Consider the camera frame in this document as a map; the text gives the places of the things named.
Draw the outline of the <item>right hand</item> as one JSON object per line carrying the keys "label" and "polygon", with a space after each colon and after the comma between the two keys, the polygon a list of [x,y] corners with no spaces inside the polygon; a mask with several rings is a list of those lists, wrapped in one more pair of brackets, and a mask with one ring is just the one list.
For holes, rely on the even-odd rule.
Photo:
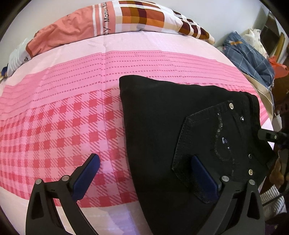
{"label": "right hand", "polygon": [[269,180],[272,184],[275,185],[277,189],[280,189],[280,187],[284,183],[284,175],[281,173],[281,161],[280,158],[276,160],[275,166],[273,170],[271,171],[271,174],[269,176]]}

